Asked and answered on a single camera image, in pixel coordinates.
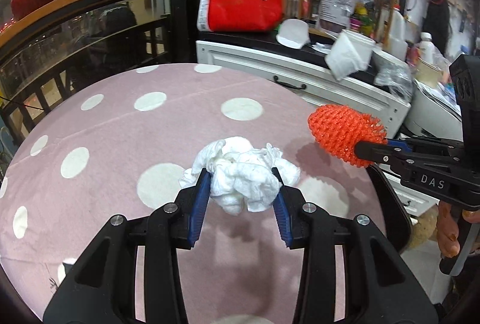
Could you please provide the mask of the right hand painted nails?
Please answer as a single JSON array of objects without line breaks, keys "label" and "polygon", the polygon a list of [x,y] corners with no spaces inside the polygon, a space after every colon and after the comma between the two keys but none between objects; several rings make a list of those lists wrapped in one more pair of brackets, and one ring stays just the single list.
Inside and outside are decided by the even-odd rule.
[{"label": "right hand painted nails", "polygon": [[[437,217],[437,242],[442,255],[448,258],[459,254],[461,246],[458,241],[459,227],[451,215],[452,206],[444,201],[439,202],[439,214]],[[479,211],[463,210],[462,217],[470,223],[479,224]],[[479,255],[479,243],[473,247],[471,255]]]}]

